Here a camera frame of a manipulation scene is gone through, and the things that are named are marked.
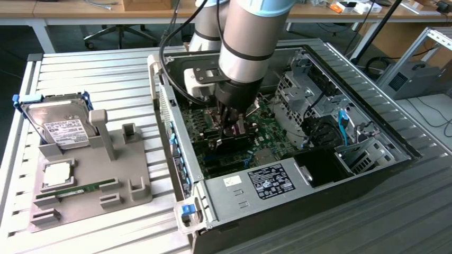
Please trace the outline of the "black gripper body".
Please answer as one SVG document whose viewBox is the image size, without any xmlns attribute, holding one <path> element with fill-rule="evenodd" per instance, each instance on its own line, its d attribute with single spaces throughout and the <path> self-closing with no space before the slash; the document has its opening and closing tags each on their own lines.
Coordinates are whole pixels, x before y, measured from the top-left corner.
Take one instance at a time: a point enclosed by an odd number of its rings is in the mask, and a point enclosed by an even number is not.
<svg viewBox="0 0 452 254">
<path fill-rule="evenodd" d="M 219 82 L 215 90 L 217 101 L 225 107 L 244 113 L 255 102 L 261 83 L 261 79 L 251 83 L 241 83 L 233 80 Z"/>
</svg>

